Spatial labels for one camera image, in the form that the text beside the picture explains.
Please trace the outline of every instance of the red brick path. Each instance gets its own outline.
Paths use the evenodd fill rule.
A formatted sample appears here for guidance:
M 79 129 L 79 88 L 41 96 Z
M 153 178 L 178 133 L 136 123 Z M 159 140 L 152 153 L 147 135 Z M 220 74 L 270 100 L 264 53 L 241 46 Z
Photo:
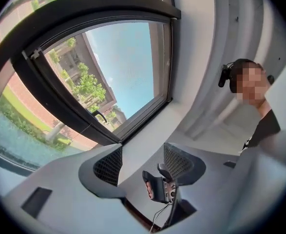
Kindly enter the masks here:
M 12 11 L 6 18 L 0 23 L 0 42 L 1 40 L 10 32 L 11 29 L 15 27 L 22 19 L 33 12 L 31 3 L 25 3 Z M 13 93 L 18 97 L 18 99 L 42 122 L 44 122 L 49 127 L 53 128 L 59 121 L 50 112 L 48 112 L 28 91 L 25 85 L 21 82 L 18 75 L 15 73 L 8 82 L 8 86 L 13 91 Z M 78 142 L 84 149 L 91 149 L 97 145 L 96 142 L 80 135 L 73 129 L 65 126 L 61 131 L 64 136 Z

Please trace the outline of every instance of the short black hair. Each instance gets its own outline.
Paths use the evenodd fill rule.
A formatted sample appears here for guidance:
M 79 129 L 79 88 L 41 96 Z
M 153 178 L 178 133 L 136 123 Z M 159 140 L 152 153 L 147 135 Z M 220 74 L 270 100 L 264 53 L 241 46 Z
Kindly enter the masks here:
M 249 59 L 237 59 L 231 66 L 231 71 L 229 74 L 229 88 L 230 91 L 234 94 L 237 93 L 237 76 L 242 75 L 243 65 L 248 62 L 253 62 Z

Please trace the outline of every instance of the window handle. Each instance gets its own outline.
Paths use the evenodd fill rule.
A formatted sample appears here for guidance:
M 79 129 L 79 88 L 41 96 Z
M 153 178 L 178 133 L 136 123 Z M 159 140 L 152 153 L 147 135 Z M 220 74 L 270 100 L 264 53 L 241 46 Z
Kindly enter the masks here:
M 104 121 L 107 123 L 107 120 L 106 120 L 105 116 L 104 116 L 101 112 L 99 112 L 98 110 L 95 110 L 95 111 L 92 113 L 92 115 L 93 115 L 94 117 L 95 117 L 96 115 L 102 116 L 102 118 L 104 119 Z

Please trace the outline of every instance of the black mesh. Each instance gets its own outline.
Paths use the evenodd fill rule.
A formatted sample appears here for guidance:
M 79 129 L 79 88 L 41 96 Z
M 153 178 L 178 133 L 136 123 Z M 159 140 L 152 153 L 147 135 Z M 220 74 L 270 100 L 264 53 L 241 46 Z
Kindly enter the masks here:
M 173 179 L 177 179 L 192 168 L 192 162 L 188 158 L 168 146 L 164 146 L 164 163 Z
M 121 167 L 122 149 L 119 148 L 96 162 L 93 171 L 99 179 L 117 186 Z

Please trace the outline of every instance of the cable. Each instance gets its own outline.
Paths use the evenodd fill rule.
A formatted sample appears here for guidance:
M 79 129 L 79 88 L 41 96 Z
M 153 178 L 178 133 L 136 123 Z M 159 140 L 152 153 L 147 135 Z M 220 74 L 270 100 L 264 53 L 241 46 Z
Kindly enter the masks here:
M 153 216 L 153 224 L 152 224 L 151 229 L 149 230 L 149 233 L 152 232 L 152 230 L 153 230 L 153 225 L 156 223 L 157 219 L 158 219 L 158 218 L 160 217 L 160 215 L 167 209 L 167 207 L 168 207 L 169 205 L 171 205 L 171 204 L 167 204 L 164 208 L 162 208 L 160 211 L 158 211 L 158 212 L 156 212 L 156 213 L 154 214 L 154 216 Z

